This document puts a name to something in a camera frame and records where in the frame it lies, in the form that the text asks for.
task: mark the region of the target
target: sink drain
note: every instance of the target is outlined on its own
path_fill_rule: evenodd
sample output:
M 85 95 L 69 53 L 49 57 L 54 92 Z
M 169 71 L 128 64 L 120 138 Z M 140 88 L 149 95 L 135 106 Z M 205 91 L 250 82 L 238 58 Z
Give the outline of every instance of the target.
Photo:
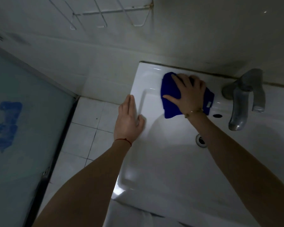
M 199 147 L 207 147 L 207 145 L 205 144 L 204 140 L 202 139 L 202 137 L 200 136 L 200 134 L 198 134 L 196 136 L 196 143 Z

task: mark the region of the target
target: hand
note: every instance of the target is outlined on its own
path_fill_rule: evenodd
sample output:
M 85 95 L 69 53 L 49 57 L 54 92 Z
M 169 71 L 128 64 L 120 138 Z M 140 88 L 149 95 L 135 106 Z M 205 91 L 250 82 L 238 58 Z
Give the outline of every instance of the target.
M 192 86 L 187 75 L 178 74 L 177 76 L 180 77 L 184 83 L 182 83 L 175 75 L 171 75 L 181 92 L 181 99 L 176 99 L 170 95 L 163 95 L 163 98 L 168 99 L 170 102 L 177 105 L 184 115 L 189 114 L 191 111 L 202 109 L 204 92 L 206 89 L 205 82 L 200 80 L 197 76 L 190 76 L 190 78 L 194 79 L 194 84 Z
M 138 116 L 138 125 L 135 120 L 136 106 L 133 95 L 128 95 L 119 106 L 119 115 L 115 125 L 114 140 L 127 139 L 133 143 L 142 133 L 145 120 L 142 115 Z

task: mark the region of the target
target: wire rack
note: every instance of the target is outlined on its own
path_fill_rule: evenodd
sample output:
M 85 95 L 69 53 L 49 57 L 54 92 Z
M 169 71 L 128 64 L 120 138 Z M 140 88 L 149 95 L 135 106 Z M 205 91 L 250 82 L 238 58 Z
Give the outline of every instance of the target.
M 55 7 L 55 9 L 63 16 L 63 18 L 65 20 L 68 21 L 68 23 L 70 24 L 70 29 L 71 30 L 77 30 L 76 26 L 73 24 L 73 20 L 74 18 L 76 18 L 79 22 L 79 24 L 81 25 L 81 27 L 83 28 L 83 30 L 86 33 L 86 30 L 84 28 L 84 25 L 82 24 L 82 22 L 79 19 L 79 16 L 86 16 L 86 15 L 100 15 L 101 19 L 103 21 L 103 24 L 100 26 L 97 26 L 98 28 L 106 28 L 108 27 L 107 22 L 103 16 L 103 14 L 112 14 L 112 13 L 120 13 L 123 12 L 126 15 L 126 18 L 128 19 L 129 23 L 134 26 L 134 27 L 142 27 L 144 26 L 147 17 L 150 13 L 150 11 L 152 10 L 152 8 L 154 7 L 154 2 L 152 1 L 149 5 L 145 5 L 142 7 L 134 7 L 134 8 L 130 8 L 130 9 L 126 9 L 123 7 L 122 3 L 120 2 L 120 0 L 116 0 L 116 2 L 118 3 L 118 5 L 120 6 L 120 10 L 107 10 L 107 11 L 101 11 L 99 8 L 99 5 L 97 3 L 96 0 L 93 0 L 93 2 L 95 3 L 95 6 L 97 7 L 98 11 L 96 12 L 88 12 L 88 13 L 75 13 L 75 11 L 72 9 L 72 7 L 70 6 L 70 4 L 66 1 L 66 0 L 62 0 L 65 2 L 65 4 L 68 6 L 68 8 L 71 10 L 72 12 L 72 16 L 71 16 L 71 20 L 68 19 L 68 17 L 57 7 L 57 5 L 55 3 L 53 3 L 52 0 L 49 0 L 49 2 Z M 145 19 L 142 21 L 142 24 L 134 24 L 134 22 L 132 21 L 132 19 L 130 18 L 128 12 L 134 12 L 134 11 L 145 11 L 148 10 L 147 15 L 145 17 Z

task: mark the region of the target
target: faucet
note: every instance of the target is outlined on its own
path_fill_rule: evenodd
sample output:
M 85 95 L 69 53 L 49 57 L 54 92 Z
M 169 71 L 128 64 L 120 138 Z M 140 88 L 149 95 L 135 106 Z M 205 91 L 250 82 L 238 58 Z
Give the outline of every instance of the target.
M 232 131 L 240 131 L 244 128 L 248 117 L 248 96 L 254 93 L 254 103 L 252 111 L 265 111 L 265 92 L 262 87 L 263 71 L 253 68 L 243 74 L 235 82 L 222 88 L 222 95 L 226 99 L 234 101 L 233 113 L 228 123 L 228 128 Z

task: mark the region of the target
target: white sink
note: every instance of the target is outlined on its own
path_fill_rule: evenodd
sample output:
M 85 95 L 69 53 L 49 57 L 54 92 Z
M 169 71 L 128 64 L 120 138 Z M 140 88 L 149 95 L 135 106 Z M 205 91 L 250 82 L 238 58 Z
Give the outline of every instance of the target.
M 196 144 L 196 129 L 183 115 L 164 118 L 161 81 L 171 71 L 204 80 L 215 93 L 209 118 L 284 182 L 283 88 L 264 86 L 265 113 L 251 112 L 251 94 L 246 126 L 233 132 L 228 129 L 232 101 L 222 97 L 221 88 L 234 80 L 140 63 L 131 94 L 146 125 L 125 157 L 115 199 L 195 227 L 258 226 L 207 148 Z M 223 117 L 214 118 L 214 114 Z

